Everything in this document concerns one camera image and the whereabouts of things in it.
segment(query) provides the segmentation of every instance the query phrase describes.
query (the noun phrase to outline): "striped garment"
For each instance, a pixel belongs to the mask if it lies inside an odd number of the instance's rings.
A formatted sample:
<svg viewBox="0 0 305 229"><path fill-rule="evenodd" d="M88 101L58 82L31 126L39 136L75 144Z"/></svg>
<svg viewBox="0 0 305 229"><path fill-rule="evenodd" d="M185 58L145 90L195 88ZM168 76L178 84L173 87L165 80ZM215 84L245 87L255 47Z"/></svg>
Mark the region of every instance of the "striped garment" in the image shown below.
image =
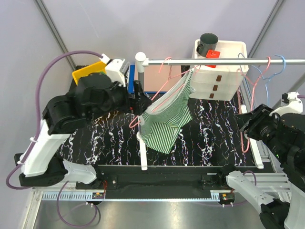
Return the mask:
<svg viewBox="0 0 305 229"><path fill-rule="evenodd" d="M186 73L139 117L140 134L149 148L169 154L181 127L192 120L187 106L189 95L194 92L191 88L192 74L192 70Z"/></svg>

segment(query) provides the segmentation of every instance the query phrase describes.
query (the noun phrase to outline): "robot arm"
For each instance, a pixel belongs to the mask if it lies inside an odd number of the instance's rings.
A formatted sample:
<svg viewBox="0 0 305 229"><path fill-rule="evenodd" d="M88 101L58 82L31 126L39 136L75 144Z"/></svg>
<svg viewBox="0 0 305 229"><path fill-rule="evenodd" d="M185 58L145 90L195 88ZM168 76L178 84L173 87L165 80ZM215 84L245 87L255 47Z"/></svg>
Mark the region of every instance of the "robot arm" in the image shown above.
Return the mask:
<svg viewBox="0 0 305 229"><path fill-rule="evenodd" d="M305 218L305 116L298 93L283 95L287 106L273 110L260 105L255 110L236 115L240 131L262 142L281 163L291 184L291 204L262 192L235 167L225 166L219 177L246 198L260 214L267 229L303 229Z"/></svg>
<svg viewBox="0 0 305 229"><path fill-rule="evenodd" d="M41 132L30 155L21 166L20 184L45 187L60 181L77 181L98 188L102 183L99 169L59 158L55 152L78 128L110 111L141 115L152 103L134 81L135 96L127 92L121 73L124 61L107 61L107 72L91 73L79 79L77 87L51 99L42 113ZM18 164L24 154L16 154Z"/></svg>

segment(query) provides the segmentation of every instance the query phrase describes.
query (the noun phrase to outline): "gray wall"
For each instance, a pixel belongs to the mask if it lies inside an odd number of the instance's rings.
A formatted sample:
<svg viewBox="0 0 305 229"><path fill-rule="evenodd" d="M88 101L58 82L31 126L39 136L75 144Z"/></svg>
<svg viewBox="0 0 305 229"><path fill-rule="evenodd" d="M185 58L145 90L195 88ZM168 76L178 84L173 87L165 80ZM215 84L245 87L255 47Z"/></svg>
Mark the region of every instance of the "gray wall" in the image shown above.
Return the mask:
<svg viewBox="0 0 305 229"><path fill-rule="evenodd" d="M303 0L285 1L254 58L264 58L266 56L276 58L274 54L279 54L287 59L304 59L305 14L303 9L305 9L305 1ZM265 76L270 76L281 69L282 66L271 66ZM305 65L289 65L281 75L275 76L268 86L269 106L272 107L281 98L281 95L287 92L304 73ZM249 74L253 81L259 76L257 70L253 68ZM256 87L256 104L266 104L265 82L260 81ZM299 93L305 94L305 85L300 88Z"/></svg>
<svg viewBox="0 0 305 229"><path fill-rule="evenodd" d="M43 68L60 50L31 0L0 1L0 228L20 228L28 191L6 187L6 175L14 168L13 156L26 150L35 134L34 90ZM41 107L55 95L64 94L71 82L65 60L47 75ZM17 175L12 183L18 185Z"/></svg>
<svg viewBox="0 0 305 229"><path fill-rule="evenodd" d="M44 0L68 50L134 60L190 58L204 32L244 41L248 50L276 0ZM94 60L76 57L77 64Z"/></svg>

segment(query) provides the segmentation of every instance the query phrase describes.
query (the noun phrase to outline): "metal rod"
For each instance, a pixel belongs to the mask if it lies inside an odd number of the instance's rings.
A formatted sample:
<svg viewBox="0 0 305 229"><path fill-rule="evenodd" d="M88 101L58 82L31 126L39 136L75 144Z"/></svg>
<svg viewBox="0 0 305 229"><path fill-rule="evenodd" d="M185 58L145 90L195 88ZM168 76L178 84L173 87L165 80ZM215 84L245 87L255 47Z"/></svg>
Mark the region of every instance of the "metal rod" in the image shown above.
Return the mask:
<svg viewBox="0 0 305 229"><path fill-rule="evenodd" d="M182 60L148 60L148 65L267 65L267 59L252 59L252 58L240 58L240 59L182 59ZM282 65L283 60L271 60L272 65ZM287 65L305 65L305 59L292 59L286 60Z"/></svg>
<svg viewBox="0 0 305 229"><path fill-rule="evenodd" d="M53 20L52 17L47 9L47 7L45 6L43 0L34 0L34 2L36 3L38 10L41 12L47 26L49 27L50 32L52 33L55 41L57 42L60 50L62 51L62 53L66 53L68 52L68 49L65 45L65 43L63 42L63 39L61 38ZM70 65L72 71L75 71L76 68L76 64L74 62L74 60L72 59L72 57L67 56L66 60L68 61L68 64Z"/></svg>
<svg viewBox="0 0 305 229"><path fill-rule="evenodd" d="M257 36L257 38L254 42L254 45L252 46L251 50L249 51L249 54L248 54L249 58L254 57L254 54L255 54L256 50L258 49L259 45L263 41L266 33L268 32L269 28L271 27L272 23L274 22L275 17L280 12L280 10L281 10L285 1L286 0L277 0L277 2L275 3L275 5L274 5L273 9L271 10L265 24L262 27L262 30L258 34L258 36Z"/></svg>

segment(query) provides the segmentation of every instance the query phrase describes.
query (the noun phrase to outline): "clothing rack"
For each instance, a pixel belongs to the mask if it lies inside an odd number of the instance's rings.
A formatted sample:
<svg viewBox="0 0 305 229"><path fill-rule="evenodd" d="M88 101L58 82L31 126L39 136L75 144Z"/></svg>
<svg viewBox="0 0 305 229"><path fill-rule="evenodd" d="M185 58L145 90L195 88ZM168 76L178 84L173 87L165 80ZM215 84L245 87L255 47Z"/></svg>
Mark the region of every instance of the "clothing rack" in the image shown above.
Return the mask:
<svg viewBox="0 0 305 229"><path fill-rule="evenodd" d="M305 64L305 59L286 60L289 65ZM253 59L253 58L235 58L235 59L181 59L181 60L147 60L143 66L148 65L267 65L268 59ZM282 59L271 60L272 65L284 64Z"/></svg>
<svg viewBox="0 0 305 229"><path fill-rule="evenodd" d="M254 59L254 58L220 58L220 59L177 59L177 60L149 60L146 58L145 53L138 52L135 56L136 67L138 71L138 79L144 84L144 69L149 65L267 65L268 59ZM287 65L305 65L305 59L286 59ZM271 65L283 65L282 59L275 59L270 61ZM300 85L305 83L305 74L288 90L296 91ZM246 83L247 90L249 92L249 85ZM281 103L279 100L273 109L276 109Z"/></svg>

